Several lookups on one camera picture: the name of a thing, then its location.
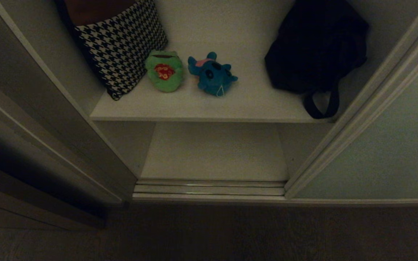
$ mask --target black bag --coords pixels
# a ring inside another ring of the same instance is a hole
[[[297,0],[265,56],[274,88],[307,94],[304,107],[314,119],[332,117],[340,79],[367,60],[368,27],[345,0]],[[312,99],[317,91],[331,92],[325,114]]]

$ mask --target closet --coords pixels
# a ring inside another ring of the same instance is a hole
[[[368,61],[341,81],[340,111],[325,120],[312,119],[301,96],[272,88],[265,70],[264,56],[294,0],[155,0],[166,50],[177,51],[184,66],[188,56],[210,51],[232,65],[239,80],[222,98],[199,90],[186,71],[176,92],[162,93],[144,77],[114,101],[52,1],[0,0],[0,16],[138,179],[133,198],[282,202],[285,191],[320,172],[312,167],[340,147],[337,137],[357,133],[350,123],[418,45],[418,0],[348,2],[370,24]]]

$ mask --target houndstooth pillow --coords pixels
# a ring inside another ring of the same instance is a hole
[[[144,60],[151,50],[167,45],[153,0],[139,0],[110,19],[73,28],[83,55],[114,100],[144,76]]]

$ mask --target red patch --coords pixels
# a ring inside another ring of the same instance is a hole
[[[172,67],[170,67],[169,65],[165,65],[165,64],[158,64],[154,67],[154,71],[157,72],[157,74],[159,74],[159,78],[161,78],[161,80],[167,81],[174,73],[174,69],[172,69]]]

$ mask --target green plush toy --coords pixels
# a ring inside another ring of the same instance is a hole
[[[175,51],[153,50],[144,64],[149,79],[159,91],[175,91],[183,81],[183,64]]]

